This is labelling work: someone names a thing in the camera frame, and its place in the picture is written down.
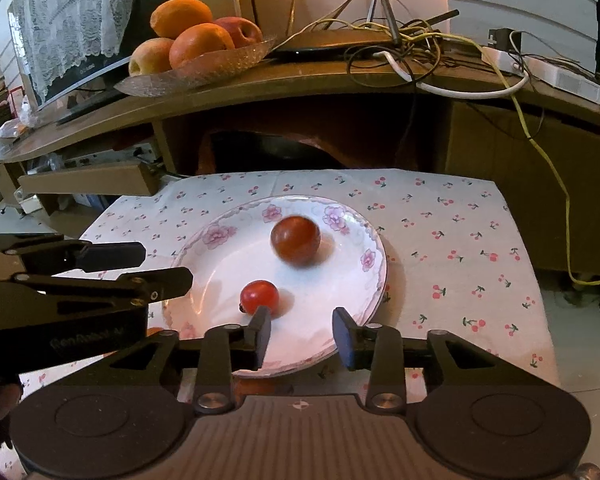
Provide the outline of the television with lace cover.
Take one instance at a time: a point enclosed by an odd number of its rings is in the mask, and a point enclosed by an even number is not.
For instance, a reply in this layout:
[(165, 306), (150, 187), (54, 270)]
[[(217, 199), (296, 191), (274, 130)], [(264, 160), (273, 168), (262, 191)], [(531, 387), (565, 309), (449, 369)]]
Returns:
[(38, 112), (128, 64), (154, 36), (166, 0), (12, 0), (7, 10), (24, 94)]

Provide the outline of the large dark red tomato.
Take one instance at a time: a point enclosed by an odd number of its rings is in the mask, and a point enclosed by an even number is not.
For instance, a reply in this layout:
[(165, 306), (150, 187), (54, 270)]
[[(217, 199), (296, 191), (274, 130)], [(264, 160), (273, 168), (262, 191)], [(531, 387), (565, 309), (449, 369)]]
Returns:
[(321, 245), (317, 224), (302, 216), (289, 216), (276, 223), (271, 232), (271, 244), (286, 263), (306, 266), (315, 257)]

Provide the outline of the clear glass fruit tray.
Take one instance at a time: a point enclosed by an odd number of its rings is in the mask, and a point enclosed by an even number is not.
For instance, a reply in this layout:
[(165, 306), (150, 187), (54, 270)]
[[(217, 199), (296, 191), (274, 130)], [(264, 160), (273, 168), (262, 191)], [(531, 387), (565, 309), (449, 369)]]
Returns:
[(274, 47), (275, 38), (234, 50), (213, 51), (160, 74), (129, 76), (114, 86), (126, 96), (172, 96), (234, 78), (258, 65)]

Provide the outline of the white power strip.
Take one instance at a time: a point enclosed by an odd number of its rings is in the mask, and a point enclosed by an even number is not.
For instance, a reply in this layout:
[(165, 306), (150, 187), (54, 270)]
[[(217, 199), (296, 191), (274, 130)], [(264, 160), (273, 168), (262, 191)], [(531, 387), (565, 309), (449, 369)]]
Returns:
[(524, 76), (524, 66), (526, 66), (528, 73), (533, 78), (539, 79), (555, 89), (600, 105), (600, 84), (572, 70), (558, 67), (538, 58), (526, 58), (522, 65), (514, 59), (513, 55), (490, 47), (483, 48), (481, 58), (488, 64), (494, 63), (503, 73), (521, 77)]

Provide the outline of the top orange in tray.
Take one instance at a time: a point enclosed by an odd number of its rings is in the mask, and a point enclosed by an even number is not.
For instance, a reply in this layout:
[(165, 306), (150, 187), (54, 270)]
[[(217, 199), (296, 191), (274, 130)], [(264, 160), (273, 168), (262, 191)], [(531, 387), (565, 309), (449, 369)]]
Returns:
[(201, 0), (168, 0), (151, 13), (149, 25), (158, 37), (176, 39), (189, 27), (212, 21), (211, 9)]

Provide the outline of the black power adapter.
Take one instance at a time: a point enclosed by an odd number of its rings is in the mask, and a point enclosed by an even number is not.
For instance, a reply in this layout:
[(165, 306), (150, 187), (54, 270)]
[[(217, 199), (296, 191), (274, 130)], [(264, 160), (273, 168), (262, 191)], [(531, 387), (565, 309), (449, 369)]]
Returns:
[(511, 28), (490, 29), (488, 46), (504, 52), (519, 52), (521, 48), (521, 32)]

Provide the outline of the brown wooden tv cabinet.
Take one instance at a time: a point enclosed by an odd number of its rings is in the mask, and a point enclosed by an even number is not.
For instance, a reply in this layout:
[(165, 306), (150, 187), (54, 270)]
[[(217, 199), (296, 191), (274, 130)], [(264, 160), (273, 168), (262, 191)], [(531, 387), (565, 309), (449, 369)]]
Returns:
[(2, 193), (27, 162), (153, 140), (168, 170), (256, 166), (250, 133), (301, 142), (349, 168), (400, 168), (495, 182), (541, 269), (600, 274), (600, 105), (547, 84), (468, 103), (401, 87), (385, 67), (265, 63), (172, 96), (127, 96), (50, 124), (0, 159)]

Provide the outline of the red apple in tray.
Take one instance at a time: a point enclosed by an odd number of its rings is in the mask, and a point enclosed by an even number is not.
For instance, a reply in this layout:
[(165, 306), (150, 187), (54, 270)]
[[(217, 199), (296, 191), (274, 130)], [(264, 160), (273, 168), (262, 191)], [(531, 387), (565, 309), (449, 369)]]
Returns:
[(221, 26), (230, 34), (236, 49), (260, 44), (263, 41), (260, 27), (246, 18), (224, 16), (224, 18), (217, 18), (214, 24)]

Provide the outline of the yellow apple in tray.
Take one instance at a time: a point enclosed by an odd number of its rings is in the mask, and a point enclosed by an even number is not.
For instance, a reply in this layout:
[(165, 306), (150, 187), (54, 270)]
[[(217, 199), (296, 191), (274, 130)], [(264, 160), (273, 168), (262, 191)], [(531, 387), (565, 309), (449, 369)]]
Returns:
[(140, 44), (132, 53), (129, 75), (132, 77), (160, 74), (171, 69), (169, 54), (174, 43), (169, 38), (152, 38)]

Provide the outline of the white lace cloth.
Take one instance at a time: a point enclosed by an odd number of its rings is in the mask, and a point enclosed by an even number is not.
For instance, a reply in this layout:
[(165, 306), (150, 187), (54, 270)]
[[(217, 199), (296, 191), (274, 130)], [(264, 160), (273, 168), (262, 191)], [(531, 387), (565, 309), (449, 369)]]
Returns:
[(12, 0), (7, 16), (21, 77), (38, 105), (90, 56), (121, 51), (133, 0)]

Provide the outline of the black wifi router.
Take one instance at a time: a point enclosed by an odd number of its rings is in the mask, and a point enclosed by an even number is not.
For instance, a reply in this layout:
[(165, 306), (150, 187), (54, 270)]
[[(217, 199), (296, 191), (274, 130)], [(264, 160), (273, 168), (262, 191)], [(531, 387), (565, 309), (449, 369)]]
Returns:
[(460, 15), (457, 9), (432, 18), (412, 18), (400, 22), (393, 11), (392, 2), (399, 0), (370, 0), (363, 21), (340, 21), (340, 14), (353, 0), (346, 0), (331, 14), (313, 22), (304, 29), (290, 34), (268, 54), (280, 62), (329, 61), (352, 58), (353, 55), (373, 55), (376, 50), (405, 52), (407, 37), (436, 32), (437, 26)]

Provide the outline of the orange in tray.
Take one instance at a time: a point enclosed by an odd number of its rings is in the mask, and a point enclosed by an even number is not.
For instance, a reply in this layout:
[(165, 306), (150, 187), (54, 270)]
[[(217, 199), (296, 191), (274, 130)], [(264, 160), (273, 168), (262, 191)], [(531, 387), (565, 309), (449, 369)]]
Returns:
[(201, 23), (184, 30), (174, 40), (169, 52), (169, 62), (175, 70), (203, 54), (234, 49), (234, 41), (223, 27), (214, 23)]
[(176, 39), (189, 27), (212, 21), (211, 9), (201, 0), (168, 0), (151, 13), (149, 25), (158, 37)]

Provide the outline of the cherry print white tablecloth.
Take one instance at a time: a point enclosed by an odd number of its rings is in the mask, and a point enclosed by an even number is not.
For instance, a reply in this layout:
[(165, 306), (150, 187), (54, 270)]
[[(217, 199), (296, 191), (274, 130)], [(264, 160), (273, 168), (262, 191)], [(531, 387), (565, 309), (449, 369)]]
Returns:
[(538, 281), (503, 195), (490, 181), (397, 169), (212, 174), (174, 180), (151, 197), (121, 197), (85, 222), (47, 226), (92, 242), (138, 240), (145, 266), (164, 268), (186, 237), (244, 203), (315, 195), (360, 212), (388, 255), (375, 318), (411, 338), (448, 330), (557, 382)]

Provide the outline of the open brown wooden drawer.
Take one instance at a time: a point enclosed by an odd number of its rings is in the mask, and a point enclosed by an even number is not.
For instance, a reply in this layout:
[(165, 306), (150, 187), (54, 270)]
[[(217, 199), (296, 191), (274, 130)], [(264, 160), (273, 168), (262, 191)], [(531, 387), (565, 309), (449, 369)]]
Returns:
[(18, 182), (23, 192), (31, 194), (153, 196), (160, 188), (160, 179), (143, 162), (25, 174)]

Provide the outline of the small bright red tomato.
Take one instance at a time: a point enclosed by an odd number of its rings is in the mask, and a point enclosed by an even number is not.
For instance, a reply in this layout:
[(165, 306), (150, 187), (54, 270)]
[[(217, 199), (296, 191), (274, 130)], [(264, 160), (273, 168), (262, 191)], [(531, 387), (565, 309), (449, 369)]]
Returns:
[(247, 284), (240, 292), (239, 310), (253, 315), (260, 307), (266, 307), (274, 315), (279, 307), (279, 292), (275, 285), (265, 280)]

